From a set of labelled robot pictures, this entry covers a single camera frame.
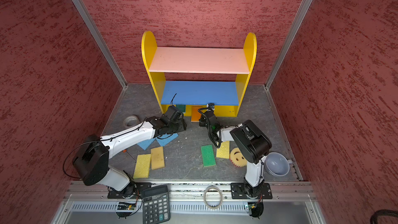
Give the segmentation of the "yellow sponge left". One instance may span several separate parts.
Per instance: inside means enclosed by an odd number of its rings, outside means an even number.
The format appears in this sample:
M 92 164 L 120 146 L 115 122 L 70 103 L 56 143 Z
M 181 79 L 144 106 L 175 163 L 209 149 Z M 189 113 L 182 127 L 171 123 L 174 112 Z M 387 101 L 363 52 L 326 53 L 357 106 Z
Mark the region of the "yellow sponge left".
M 151 154 L 138 155 L 134 170 L 134 179 L 148 178 L 151 165 Z

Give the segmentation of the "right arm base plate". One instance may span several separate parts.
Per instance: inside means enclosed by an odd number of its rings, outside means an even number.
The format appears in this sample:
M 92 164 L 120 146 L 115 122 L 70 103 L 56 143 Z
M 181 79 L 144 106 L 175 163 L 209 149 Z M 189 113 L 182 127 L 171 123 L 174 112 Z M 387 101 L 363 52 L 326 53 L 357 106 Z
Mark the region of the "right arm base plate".
M 269 183 L 255 187 L 253 192 L 249 191 L 250 185 L 245 183 L 231 183 L 231 196 L 232 199 L 251 199 L 271 200 L 273 198 L 271 187 Z

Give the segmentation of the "bright green sponge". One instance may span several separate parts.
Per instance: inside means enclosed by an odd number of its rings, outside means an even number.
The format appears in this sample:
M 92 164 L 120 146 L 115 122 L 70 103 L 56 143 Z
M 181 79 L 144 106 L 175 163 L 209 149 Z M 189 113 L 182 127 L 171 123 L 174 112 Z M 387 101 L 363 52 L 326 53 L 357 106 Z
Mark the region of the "bright green sponge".
M 201 146 L 201 154 L 203 160 L 203 167 L 207 168 L 216 165 L 216 160 L 212 145 Z

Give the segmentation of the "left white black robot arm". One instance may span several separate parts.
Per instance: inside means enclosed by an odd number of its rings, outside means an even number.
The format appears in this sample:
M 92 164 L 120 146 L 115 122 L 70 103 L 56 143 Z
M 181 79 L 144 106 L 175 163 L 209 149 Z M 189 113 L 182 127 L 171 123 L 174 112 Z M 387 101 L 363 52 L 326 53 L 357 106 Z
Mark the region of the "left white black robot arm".
M 104 185 L 118 198 L 137 197 L 135 182 L 124 171 L 109 166 L 109 160 L 142 141 L 185 131 L 184 114 L 169 106 L 161 117 L 149 117 L 136 126 L 118 133 L 98 137 L 90 135 L 76 149 L 72 165 L 86 186 Z

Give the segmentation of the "yellow smiley face sponge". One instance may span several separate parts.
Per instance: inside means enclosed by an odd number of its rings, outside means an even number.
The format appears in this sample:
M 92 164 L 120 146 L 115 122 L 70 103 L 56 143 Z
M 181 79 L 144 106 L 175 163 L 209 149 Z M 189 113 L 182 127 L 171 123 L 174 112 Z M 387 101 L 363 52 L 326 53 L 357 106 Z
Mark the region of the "yellow smiley face sponge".
M 245 167 L 247 165 L 247 160 L 237 147 L 230 152 L 230 161 L 236 167 Z

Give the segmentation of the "dark green scouring sponge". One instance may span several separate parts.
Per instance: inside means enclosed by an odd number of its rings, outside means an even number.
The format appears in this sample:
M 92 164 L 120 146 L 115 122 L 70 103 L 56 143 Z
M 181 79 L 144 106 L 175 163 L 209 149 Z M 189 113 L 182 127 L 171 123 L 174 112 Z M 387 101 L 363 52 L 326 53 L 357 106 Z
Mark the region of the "dark green scouring sponge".
M 186 112 L 186 105 L 176 105 L 176 107 L 181 111 L 182 113 Z

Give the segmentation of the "tan yellow sponge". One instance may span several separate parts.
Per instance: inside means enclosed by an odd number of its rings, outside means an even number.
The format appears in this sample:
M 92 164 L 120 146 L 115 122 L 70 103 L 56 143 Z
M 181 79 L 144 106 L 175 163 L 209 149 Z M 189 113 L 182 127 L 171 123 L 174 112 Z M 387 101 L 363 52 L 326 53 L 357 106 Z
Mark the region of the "tan yellow sponge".
M 151 149 L 151 169 L 157 170 L 165 167 L 163 147 Z

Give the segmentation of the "yellow pink blue shelf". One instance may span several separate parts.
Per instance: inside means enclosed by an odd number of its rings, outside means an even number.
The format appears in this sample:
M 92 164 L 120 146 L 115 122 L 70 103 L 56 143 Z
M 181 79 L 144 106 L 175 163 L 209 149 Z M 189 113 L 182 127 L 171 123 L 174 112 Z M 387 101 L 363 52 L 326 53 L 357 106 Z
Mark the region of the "yellow pink blue shelf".
M 215 104 L 219 117 L 237 117 L 257 57 L 257 37 L 248 33 L 242 49 L 159 47 L 154 34 L 142 37 L 142 57 L 162 113 L 171 105 L 184 105 L 185 115 L 194 107 Z M 166 73 L 236 76 L 233 82 L 170 81 Z

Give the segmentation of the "blue sponge far left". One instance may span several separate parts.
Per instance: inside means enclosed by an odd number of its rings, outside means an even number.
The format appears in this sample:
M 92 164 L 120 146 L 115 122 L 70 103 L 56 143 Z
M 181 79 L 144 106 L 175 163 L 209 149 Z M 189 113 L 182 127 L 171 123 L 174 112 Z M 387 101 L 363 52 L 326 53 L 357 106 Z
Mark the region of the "blue sponge far left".
M 155 140 L 156 140 L 156 138 L 154 138 L 154 139 L 149 139 L 149 140 L 145 140 L 145 141 L 139 142 L 137 145 L 138 145 L 141 149 L 146 150 Z

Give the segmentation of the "black desk calculator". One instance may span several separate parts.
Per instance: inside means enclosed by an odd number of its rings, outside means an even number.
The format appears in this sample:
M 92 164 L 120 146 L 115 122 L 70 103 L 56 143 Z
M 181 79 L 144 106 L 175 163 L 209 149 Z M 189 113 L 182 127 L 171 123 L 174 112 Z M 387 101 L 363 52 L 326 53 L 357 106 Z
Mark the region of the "black desk calculator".
M 170 198 L 167 185 L 145 189 L 143 197 L 143 224 L 163 224 L 170 220 Z

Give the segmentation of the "blue sponge centre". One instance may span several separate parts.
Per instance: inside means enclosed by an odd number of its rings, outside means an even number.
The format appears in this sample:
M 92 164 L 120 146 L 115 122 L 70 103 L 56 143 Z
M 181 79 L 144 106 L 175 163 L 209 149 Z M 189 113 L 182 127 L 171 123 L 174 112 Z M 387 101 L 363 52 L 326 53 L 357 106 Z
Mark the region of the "blue sponge centre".
M 174 139 L 176 139 L 178 137 L 177 133 L 174 134 L 165 134 L 162 136 L 159 136 L 156 138 L 156 141 L 158 142 L 158 144 L 161 147 L 166 146 L 168 143 L 170 143 L 171 141 L 173 141 Z

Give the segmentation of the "orange sponge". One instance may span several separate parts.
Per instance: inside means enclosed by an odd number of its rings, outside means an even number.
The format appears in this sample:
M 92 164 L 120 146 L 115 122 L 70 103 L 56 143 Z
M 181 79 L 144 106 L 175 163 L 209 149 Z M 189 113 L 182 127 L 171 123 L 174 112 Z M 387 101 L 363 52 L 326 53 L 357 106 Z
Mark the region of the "orange sponge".
M 201 113 L 199 112 L 199 109 L 201 109 L 202 106 L 200 105 L 193 105 L 191 106 L 191 122 L 199 122 L 201 118 Z

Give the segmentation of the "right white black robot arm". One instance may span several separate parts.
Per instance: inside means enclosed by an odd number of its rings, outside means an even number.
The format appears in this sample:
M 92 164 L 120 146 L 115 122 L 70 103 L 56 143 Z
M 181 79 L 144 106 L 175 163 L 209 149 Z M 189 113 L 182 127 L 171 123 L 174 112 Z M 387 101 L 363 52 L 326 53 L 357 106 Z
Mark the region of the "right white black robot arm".
M 252 199 L 259 197 L 264 184 L 265 157 L 272 148 L 270 139 L 251 120 L 227 127 L 220 124 L 210 107 L 200 108 L 198 113 L 201 115 L 199 126 L 207 129 L 216 148 L 220 148 L 223 142 L 235 142 L 247 161 L 245 194 Z

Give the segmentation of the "blue sponge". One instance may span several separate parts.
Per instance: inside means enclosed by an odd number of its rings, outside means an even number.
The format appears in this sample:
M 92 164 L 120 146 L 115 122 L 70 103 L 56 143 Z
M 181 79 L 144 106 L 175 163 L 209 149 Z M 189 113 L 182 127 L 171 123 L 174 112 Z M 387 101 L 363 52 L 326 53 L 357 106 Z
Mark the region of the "blue sponge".
M 155 140 L 156 140 L 156 138 L 154 138 L 154 139 L 149 139 L 149 140 L 145 140 L 145 141 L 139 142 L 137 145 L 138 145 L 141 149 L 146 150 Z
M 158 142 L 158 144 L 161 147 L 166 146 L 168 143 L 170 143 L 171 141 L 173 141 L 174 139 L 176 139 L 178 137 L 177 133 L 174 134 L 165 134 L 162 136 L 159 136 L 156 138 L 156 141 Z

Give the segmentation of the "small circuit board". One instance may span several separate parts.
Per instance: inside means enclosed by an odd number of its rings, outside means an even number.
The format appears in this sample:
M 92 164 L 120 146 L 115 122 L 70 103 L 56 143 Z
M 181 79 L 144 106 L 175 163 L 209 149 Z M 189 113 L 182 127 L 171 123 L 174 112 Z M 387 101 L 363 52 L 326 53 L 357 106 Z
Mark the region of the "small circuit board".
M 134 211 L 136 209 L 136 203 L 119 202 L 117 205 L 118 211 Z
M 264 205 L 263 203 L 248 203 L 248 209 L 249 211 L 263 211 L 264 210 Z

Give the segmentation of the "red handled screwdriver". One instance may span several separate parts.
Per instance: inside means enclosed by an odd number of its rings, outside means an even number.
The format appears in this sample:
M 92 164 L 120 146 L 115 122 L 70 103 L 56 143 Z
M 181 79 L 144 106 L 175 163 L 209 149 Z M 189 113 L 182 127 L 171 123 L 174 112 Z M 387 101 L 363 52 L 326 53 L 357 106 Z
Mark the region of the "red handled screwdriver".
M 123 150 L 123 153 L 125 153 L 126 155 L 128 155 L 134 162 L 136 162 L 136 160 L 128 153 L 128 151 L 125 149 Z

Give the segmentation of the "right small circuit board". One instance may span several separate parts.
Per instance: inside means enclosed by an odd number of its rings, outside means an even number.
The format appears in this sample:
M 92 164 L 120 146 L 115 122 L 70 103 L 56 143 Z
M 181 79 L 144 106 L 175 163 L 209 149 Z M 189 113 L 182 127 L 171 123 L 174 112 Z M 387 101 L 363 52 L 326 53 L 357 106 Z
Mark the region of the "right small circuit board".
M 248 209 L 249 211 L 263 211 L 264 210 L 264 205 L 263 203 L 248 203 Z

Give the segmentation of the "clear tape roll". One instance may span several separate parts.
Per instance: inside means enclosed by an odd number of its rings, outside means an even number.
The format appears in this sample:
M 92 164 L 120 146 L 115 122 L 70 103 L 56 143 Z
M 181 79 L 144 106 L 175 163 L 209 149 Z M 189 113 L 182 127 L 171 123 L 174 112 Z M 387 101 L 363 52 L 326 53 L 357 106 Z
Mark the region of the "clear tape roll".
M 125 120 L 123 121 L 123 126 L 125 129 L 134 127 L 138 124 L 140 124 L 140 120 L 136 115 L 131 115 L 125 118 Z

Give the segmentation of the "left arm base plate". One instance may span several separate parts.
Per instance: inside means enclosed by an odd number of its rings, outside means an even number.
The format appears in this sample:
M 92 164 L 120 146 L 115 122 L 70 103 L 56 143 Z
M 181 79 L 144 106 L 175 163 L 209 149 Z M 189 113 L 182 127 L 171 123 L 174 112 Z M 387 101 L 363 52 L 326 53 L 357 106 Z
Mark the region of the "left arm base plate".
M 142 192 L 151 187 L 152 183 L 130 182 L 124 189 L 117 191 L 108 187 L 108 199 L 136 199 Z

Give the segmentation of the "left small circuit board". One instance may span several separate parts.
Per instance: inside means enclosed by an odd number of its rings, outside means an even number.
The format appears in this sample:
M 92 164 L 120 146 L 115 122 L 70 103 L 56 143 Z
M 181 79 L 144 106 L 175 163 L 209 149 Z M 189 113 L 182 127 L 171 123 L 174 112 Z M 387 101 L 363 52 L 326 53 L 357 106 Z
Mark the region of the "left small circuit board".
M 136 209 L 136 203 L 119 202 L 117 205 L 118 211 L 134 211 Z

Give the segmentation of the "yellow sponge right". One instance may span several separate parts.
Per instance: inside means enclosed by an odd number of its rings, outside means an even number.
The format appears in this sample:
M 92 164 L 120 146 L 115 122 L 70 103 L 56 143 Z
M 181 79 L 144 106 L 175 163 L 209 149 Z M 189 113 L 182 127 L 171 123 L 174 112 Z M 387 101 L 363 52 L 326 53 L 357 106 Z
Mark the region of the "yellow sponge right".
M 229 159 L 230 158 L 230 142 L 222 142 L 216 151 L 217 158 Z

